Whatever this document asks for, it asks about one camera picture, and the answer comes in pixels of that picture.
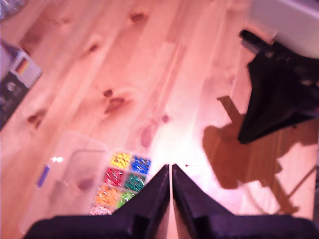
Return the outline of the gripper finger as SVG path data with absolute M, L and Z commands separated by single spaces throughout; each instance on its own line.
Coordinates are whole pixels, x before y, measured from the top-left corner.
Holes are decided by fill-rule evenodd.
M 271 107 L 275 105 L 275 81 L 282 70 L 284 70 L 282 64 L 261 66 L 252 62 L 248 64 L 252 90 L 238 135 L 241 144 L 252 143 L 284 128 L 278 120 L 279 116 L 271 111 Z
M 233 215 L 202 191 L 177 164 L 172 166 L 172 190 L 177 209 L 193 239 L 214 238 L 210 216 Z
M 318 85 L 276 85 L 274 106 L 271 111 L 276 113 L 284 128 L 319 117 L 319 86 Z
M 164 165 L 132 199 L 114 212 L 115 239 L 153 239 L 170 200 L 169 166 Z

